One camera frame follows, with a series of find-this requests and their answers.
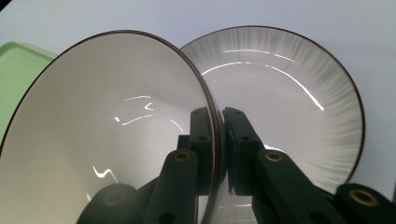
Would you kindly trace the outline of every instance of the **plate with gray streaked rim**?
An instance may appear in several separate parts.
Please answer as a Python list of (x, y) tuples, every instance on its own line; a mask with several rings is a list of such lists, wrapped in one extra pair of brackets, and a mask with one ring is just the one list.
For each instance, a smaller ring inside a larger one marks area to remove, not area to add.
[(334, 193), (352, 176), (365, 133), (361, 98), (321, 45), (287, 30), (242, 26), (199, 37), (181, 51), (219, 108), (244, 111), (265, 147), (288, 153), (316, 186)]
[[(137, 31), (82, 40), (40, 74), (8, 125), (1, 222), (73, 223), (103, 187), (140, 189), (160, 174), (178, 136), (190, 132), (191, 111), (203, 106), (219, 153), (215, 106), (179, 49)], [(200, 219), (207, 201), (200, 197)]]

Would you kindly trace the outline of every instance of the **brown rim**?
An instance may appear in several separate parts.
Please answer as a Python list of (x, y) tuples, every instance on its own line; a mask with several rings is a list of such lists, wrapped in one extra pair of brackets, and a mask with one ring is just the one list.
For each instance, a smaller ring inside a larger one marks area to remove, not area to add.
[(360, 110), (361, 110), (361, 125), (362, 125), (361, 145), (360, 145), (360, 148), (359, 148), (359, 153), (358, 153), (358, 156), (357, 156), (357, 158), (356, 158), (355, 164), (353, 165), (353, 168), (352, 168), (351, 172), (349, 173), (348, 177), (346, 178), (345, 183), (349, 182), (349, 180), (351, 179), (351, 177), (353, 176), (353, 174), (355, 173), (355, 171), (356, 171), (356, 169), (357, 169), (357, 167), (358, 167), (359, 161), (361, 160), (361, 153), (362, 153), (362, 151), (363, 151), (363, 146), (364, 146), (364, 139), (365, 139), (365, 133), (366, 133), (366, 123), (365, 123), (365, 115), (364, 115), (364, 109), (363, 109), (363, 102), (362, 102), (362, 100), (361, 100), (361, 96), (360, 96), (360, 94), (359, 94), (358, 88), (356, 87), (356, 84), (355, 84), (355, 82), (353, 81), (351, 75), (348, 73), (348, 71), (345, 69), (345, 67), (340, 63), (340, 61), (339, 61), (337, 58), (335, 58), (335, 56), (332, 55), (328, 50), (326, 50), (324, 47), (322, 47), (319, 43), (315, 42), (314, 40), (312, 40), (312, 39), (310, 39), (310, 38), (308, 38), (308, 37), (306, 37), (306, 36), (304, 36), (304, 35), (300, 35), (300, 34), (297, 34), (297, 33), (293, 32), (293, 31), (289, 31), (289, 30), (285, 30), (285, 29), (281, 29), (281, 28), (276, 28), (276, 27), (272, 27), (272, 26), (261, 26), (261, 25), (235, 26), (235, 27), (229, 27), (229, 28), (217, 30), (217, 31), (214, 31), (214, 32), (209, 33), (209, 34), (206, 34), (206, 35), (202, 35), (202, 36), (200, 36), (200, 37), (198, 37), (198, 38), (192, 40), (192, 41), (189, 42), (188, 44), (184, 45), (184, 46), (181, 48), (181, 50), (183, 50), (184, 48), (186, 48), (189, 44), (193, 43), (194, 41), (196, 41), (196, 40), (198, 40), (198, 39), (201, 39), (201, 38), (204, 38), (204, 37), (206, 37), (206, 36), (213, 35), (213, 34), (215, 34), (215, 33), (223, 32), (223, 31), (227, 31), (227, 30), (241, 29), (241, 28), (273, 29), (273, 30), (283, 31), (283, 32), (286, 32), (286, 33), (290, 33), (290, 34), (293, 34), (293, 35), (297, 35), (297, 36), (299, 36), (299, 37), (301, 37), (301, 38), (303, 38), (303, 39), (305, 39), (305, 40), (311, 42), (312, 44), (316, 45), (318, 48), (322, 49), (325, 53), (327, 53), (330, 57), (332, 57), (332, 59), (333, 59), (333, 60), (341, 67), (341, 69), (344, 71), (344, 73), (345, 73), (346, 76), (348, 77), (350, 83), (352, 84), (353, 89), (355, 90), (355, 93), (356, 93), (356, 97), (357, 97), (357, 99), (358, 99), (358, 101), (359, 101)]
[[(183, 53), (181, 52), (180, 49), (178, 49), (177, 47), (175, 47), (173, 44), (169, 43), (168, 41), (156, 36), (156, 35), (152, 35), (146, 32), (141, 32), (141, 31), (134, 31), (134, 30), (116, 30), (116, 31), (109, 31), (109, 32), (104, 32), (98, 35), (93, 35), (90, 36), (88, 38), (85, 38), (79, 42), (77, 42), (77, 44), (73, 45), (72, 47), (68, 48), (67, 50), (65, 50), (63, 53), (61, 53), (58, 57), (56, 57), (49, 65), (47, 65), (47, 67), (37, 76), (37, 78), (33, 81), (33, 83), (30, 85), (30, 87), (27, 89), (26, 93), (22, 96), (20, 102), (18, 103), (17, 107), (14, 110), (14, 113), (12, 114), (12, 117), (8, 123), (8, 126), (6, 128), (5, 134), (3, 136), (1, 145), (0, 145), (0, 160), (1, 160), (1, 155), (3, 152), (3, 147), (6, 143), (6, 139), (7, 139), (7, 135), (8, 135), (8, 131), (12, 125), (12, 121), (15, 119), (15, 116), (21, 106), (21, 103), (23, 102), (23, 100), (25, 99), (25, 97), (29, 94), (30, 89), (32, 89), (32, 87), (37, 83), (37, 81), (41, 78), (41, 76), (47, 71), (47, 69), (53, 64), (56, 63), (60, 58), (62, 58), (63, 55), (65, 55), (68, 51), (70, 51), (71, 49), (74, 49), (76, 47), (78, 47), (79, 45), (95, 39), (97, 37), (100, 36), (104, 36), (104, 35), (115, 35), (115, 34), (130, 34), (130, 35), (143, 35), (152, 39), (155, 39), (163, 44), (165, 44), (165, 46), (167, 46), (168, 48), (172, 49), (175, 53), (177, 53), (180, 58), (182, 58), (187, 65), (190, 67), (190, 69), (192, 70), (192, 72), (195, 74), (196, 78), (198, 79), (201, 88), (203, 89), (206, 101), (207, 101), (207, 106), (208, 106), (208, 110), (209, 110), (209, 114), (210, 114), (210, 121), (212, 124), (212, 132), (213, 132), (213, 152), (214, 152), (214, 171), (213, 171), (213, 183), (212, 183), (212, 188), (213, 186), (219, 186), (219, 180), (220, 180), (220, 167), (221, 167), (221, 137), (220, 137), (220, 125), (219, 125), (219, 118), (217, 116), (217, 108), (216, 105), (214, 103), (214, 100), (211, 96), (211, 93), (209, 91), (209, 88), (206, 86), (206, 83), (203, 79), (203, 77), (201, 76), (201, 73), (198, 71), (198, 69), (194, 66), (194, 64), (190, 61), (190, 59)], [(204, 216), (206, 218), (210, 217), (210, 212), (208, 214), (206, 214), (206, 212), (213, 210), (213, 209), (207, 209), (208, 205), (206, 206), (206, 210), (205, 210), (205, 214)]]

